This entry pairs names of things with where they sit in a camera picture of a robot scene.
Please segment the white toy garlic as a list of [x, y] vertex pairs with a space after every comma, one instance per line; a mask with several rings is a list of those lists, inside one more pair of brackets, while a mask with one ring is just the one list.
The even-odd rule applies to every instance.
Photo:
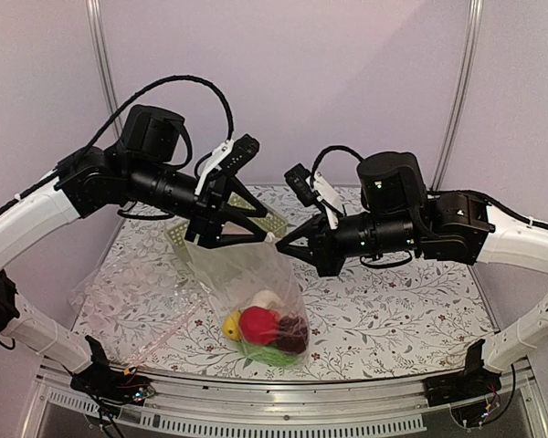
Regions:
[[254, 295], [251, 300], [252, 307], [264, 309], [281, 308], [284, 306], [283, 300], [272, 290], [263, 289]]

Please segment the clear zip top bag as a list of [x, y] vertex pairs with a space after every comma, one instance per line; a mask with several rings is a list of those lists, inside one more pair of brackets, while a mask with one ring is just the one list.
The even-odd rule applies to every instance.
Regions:
[[206, 249], [187, 243], [187, 264], [208, 292], [221, 334], [247, 360], [295, 368], [310, 324], [290, 260], [271, 232], [258, 243]]

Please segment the dark red toy fruit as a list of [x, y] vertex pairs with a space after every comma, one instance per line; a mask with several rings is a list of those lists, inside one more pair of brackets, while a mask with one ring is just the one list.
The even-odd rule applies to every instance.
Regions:
[[300, 355], [309, 343], [309, 328], [305, 318], [288, 315], [280, 319], [275, 347], [286, 353]]

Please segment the red toy apple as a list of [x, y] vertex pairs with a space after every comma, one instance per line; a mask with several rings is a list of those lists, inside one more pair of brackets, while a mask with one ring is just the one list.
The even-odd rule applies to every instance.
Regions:
[[277, 337], [278, 321], [264, 308], [247, 308], [241, 313], [238, 325], [243, 339], [252, 344], [268, 345]]

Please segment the yellow toy mango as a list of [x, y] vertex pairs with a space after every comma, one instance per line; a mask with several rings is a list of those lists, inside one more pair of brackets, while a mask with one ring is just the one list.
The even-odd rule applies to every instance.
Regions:
[[240, 341], [239, 320], [241, 312], [239, 310], [232, 311], [225, 319], [222, 325], [222, 331], [227, 339]]

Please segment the green toy bitter gourd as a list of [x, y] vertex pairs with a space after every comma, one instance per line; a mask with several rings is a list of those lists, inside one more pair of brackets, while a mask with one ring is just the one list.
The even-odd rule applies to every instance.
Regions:
[[252, 344], [241, 340], [237, 343], [238, 351], [247, 359], [274, 367], [290, 367], [298, 365], [302, 356], [287, 353], [271, 346]]

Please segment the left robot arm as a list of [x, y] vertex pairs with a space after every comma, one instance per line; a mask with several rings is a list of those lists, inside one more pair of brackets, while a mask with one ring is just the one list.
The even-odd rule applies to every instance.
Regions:
[[136, 105], [115, 144], [74, 152], [39, 187], [0, 212], [0, 335], [58, 362], [99, 396], [111, 395], [121, 378], [101, 344], [34, 308], [5, 267], [59, 228], [104, 206], [129, 202], [186, 219], [186, 239], [207, 249], [263, 241], [266, 234], [256, 219], [266, 207], [237, 178], [258, 153], [258, 141], [249, 135], [224, 141], [208, 155], [199, 176], [172, 164], [179, 141], [189, 141], [182, 116]]

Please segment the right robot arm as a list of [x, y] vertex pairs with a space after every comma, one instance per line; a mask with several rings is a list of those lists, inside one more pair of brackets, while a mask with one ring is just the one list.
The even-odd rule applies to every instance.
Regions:
[[[358, 162], [360, 214], [340, 214], [334, 193], [318, 170], [298, 164], [285, 174], [305, 206], [320, 214], [278, 241], [278, 250], [314, 266], [321, 277], [338, 276], [346, 259], [369, 268], [385, 254], [458, 262], [502, 264], [548, 275], [548, 223], [520, 215], [485, 193], [430, 192], [411, 152], [379, 152]], [[548, 293], [528, 313], [468, 348], [454, 390], [472, 398], [490, 377], [548, 341]]]

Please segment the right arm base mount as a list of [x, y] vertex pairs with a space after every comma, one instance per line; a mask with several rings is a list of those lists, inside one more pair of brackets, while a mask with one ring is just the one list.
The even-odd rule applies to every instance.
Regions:
[[480, 428], [501, 416], [501, 375], [485, 369], [481, 357], [485, 340], [472, 344], [461, 370], [423, 380], [424, 396], [429, 407], [464, 402], [479, 398], [478, 402], [465, 404], [451, 410], [455, 423], [464, 429]]

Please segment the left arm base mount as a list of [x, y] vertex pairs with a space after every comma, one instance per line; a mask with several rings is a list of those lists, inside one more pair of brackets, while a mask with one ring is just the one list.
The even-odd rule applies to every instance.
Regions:
[[155, 395], [149, 378], [136, 371], [125, 374], [113, 370], [101, 344], [91, 336], [85, 340], [90, 346], [91, 364], [81, 372], [70, 373], [73, 390], [119, 405], [143, 405]]

